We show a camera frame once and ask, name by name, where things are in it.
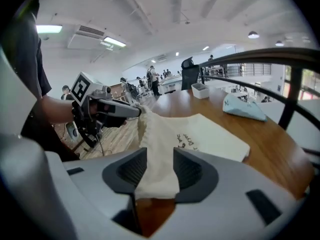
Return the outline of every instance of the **white tote bag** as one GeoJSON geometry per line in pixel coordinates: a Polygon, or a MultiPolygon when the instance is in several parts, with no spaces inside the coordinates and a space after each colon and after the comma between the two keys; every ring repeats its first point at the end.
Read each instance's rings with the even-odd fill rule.
{"type": "Polygon", "coordinates": [[[162,117],[140,106],[138,136],[131,148],[147,148],[147,169],[135,189],[135,198],[172,199],[180,191],[174,172],[173,149],[197,150],[241,162],[248,144],[201,114],[162,117]]]}

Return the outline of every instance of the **wooden table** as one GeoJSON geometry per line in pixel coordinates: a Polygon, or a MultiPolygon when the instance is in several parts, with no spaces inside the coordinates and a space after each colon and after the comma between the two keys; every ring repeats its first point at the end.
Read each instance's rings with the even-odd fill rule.
{"type": "MultiPolygon", "coordinates": [[[[222,90],[210,89],[209,98],[197,99],[191,90],[176,91],[162,95],[152,111],[169,118],[202,114],[250,146],[243,163],[287,189],[296,199],[301,198],[314,176],[307,155],[271,119],[262,122],[223,112],[226,95],[222,90]]],[[[172,214],[175,202],[143,199],[137,201],[136,209],[142,233],[148,237],[172,214]]]]}

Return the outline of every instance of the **white box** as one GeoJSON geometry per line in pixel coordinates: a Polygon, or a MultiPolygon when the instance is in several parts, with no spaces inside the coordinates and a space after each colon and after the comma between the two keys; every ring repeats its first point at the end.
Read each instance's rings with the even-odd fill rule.
{"type": "Polygon", "coordinates": [[[198,99],[204,99],[209,97],[208,86],[198,82],[191,85],[193,96],[198,99]]]}

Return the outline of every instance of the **light blue object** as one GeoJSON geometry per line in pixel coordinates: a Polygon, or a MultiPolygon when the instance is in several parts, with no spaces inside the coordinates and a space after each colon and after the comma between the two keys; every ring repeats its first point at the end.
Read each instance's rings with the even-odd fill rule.
{"type": "Polygon", "coordinates": [[[244,118],[251,118],[264,122],[267,121],[266,115],[255,102],[244,102],[232,94],[225,96],[222,110],[228,114],[244,118]]]}

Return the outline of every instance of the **white ceiling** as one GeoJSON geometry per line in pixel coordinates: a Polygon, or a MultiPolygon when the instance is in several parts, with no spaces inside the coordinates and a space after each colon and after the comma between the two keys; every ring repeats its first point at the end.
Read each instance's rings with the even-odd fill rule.
{"type": "Polygon", "coordinates": [[[192,47],[226,43],[268,47],[270,38],[282,39],[290,33],[312,39],[290,0],[40,0],[37,23],[63,25],[61,33],[48,35],[45,49],[65,49],[76,25],[126,43],[127,47],[102,56],[125,58],[123,69],[192,47]],[[248,39],[251,30],[261,38],[248,39]]]}

